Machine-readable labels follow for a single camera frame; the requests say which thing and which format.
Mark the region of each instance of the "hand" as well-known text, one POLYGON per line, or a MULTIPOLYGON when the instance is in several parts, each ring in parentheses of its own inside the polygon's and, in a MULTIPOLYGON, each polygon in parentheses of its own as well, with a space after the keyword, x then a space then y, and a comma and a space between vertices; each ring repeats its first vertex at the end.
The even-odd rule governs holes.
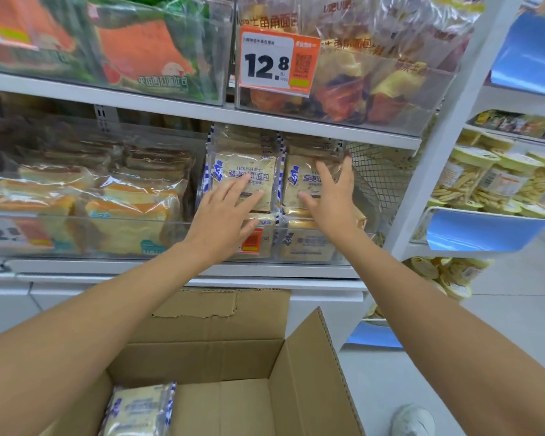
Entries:
POLYGON ((339 248, 344 239, 356 235, 359 230, 353 205, 353 171, 351 157, 346 156, 341 167, 341 176, 334 182, 327 166, 317 161, 321 176, 321 198, 313 199, 303 191, 299 198, 307 206, 315 223, 326 237, 339 248))
POLYGON ((264 195, 262 190, 236 204, 249 180, 249 174, 228 180, 202 198, 183 243, 191 251, 199 252, 206 260, 206 267, 234 254, 258 225, 258 220, 250 220, 242 226, 248 213, 264 195))

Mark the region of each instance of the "blue panel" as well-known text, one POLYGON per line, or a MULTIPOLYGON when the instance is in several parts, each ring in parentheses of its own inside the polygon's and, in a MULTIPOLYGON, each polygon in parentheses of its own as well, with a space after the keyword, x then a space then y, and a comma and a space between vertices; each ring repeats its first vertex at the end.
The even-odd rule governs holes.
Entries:
POLYGON ((426 231, 432 250, 515 252, 545 228, 545 220, 438 210, 426 231))
POLYGON ((348 339, 348 344, 401 349, 401 344, 389 327, 360 322, 348 339))
POLYGON ((517 18, 490 75, 494 84, 545 94, 545 17, 517 18))

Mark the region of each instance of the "12.8 price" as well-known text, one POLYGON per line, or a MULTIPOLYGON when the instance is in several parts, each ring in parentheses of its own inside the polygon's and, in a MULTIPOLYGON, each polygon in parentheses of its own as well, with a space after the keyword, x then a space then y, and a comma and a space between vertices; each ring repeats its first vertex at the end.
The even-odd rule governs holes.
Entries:
MULTIPOLYGON (((248 53, 247 55, 244 56, 244 59, 248 62, 248 73, 247 75, 251 78, 253 77, 256 77, 256 78, 265 78, 267 80, 272 80, 273 78, 273 74, 270 73, 270 71, 274 68, 274 59, 272 57, 270 57, 269 55, 261 55, 258 57, 258 59, 256 58, 256 54, 255 53, 248 53), (254 71, 256 70, 256 61, 258 60, 258 62, 260 64, 262 64, 262 67, 260 67, 256 73, 254 73, 254 71)), ((289 70, 289 64, 290 64, 291 60, 289 58, 287 58, 286 56, 281 56, 279 58, 279 62, 278 62, 278 70, 281 70, 281 71, 287 71, 289 70)), ((286 77, 285 74, 281 73, 280 75, 276 75, 275 76, 275 79, 278 80, 280 76, 284 76, 286 77)))

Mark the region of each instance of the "person's left hand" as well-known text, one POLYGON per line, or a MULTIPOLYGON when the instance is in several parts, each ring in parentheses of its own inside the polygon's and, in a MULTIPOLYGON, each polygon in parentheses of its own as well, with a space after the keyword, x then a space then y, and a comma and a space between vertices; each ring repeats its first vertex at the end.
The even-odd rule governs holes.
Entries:
POLYGON ((257 191, 237 204, 249 180, 249 174, 228 180, 218 189, 206 192, 202 198, 183 242, 187 248, 200 252, 208 267, 234 254, 258 224, 258 220, 249 220, 242 226, 248 213, 264 195, 263 191, 257 191))

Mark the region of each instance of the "forearm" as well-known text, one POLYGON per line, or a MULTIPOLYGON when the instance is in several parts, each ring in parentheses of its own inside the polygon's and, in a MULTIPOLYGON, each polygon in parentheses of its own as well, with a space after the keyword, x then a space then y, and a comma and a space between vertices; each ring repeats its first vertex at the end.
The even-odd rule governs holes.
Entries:
POLYGON ((0 434, 35 435, 70 406, 138 323, 204 269, 199 253, 184 247, 0 335, 0 434))
POLYGON ((545 435, 545 369, 367 238, 339 245, 467 434, 545 435))

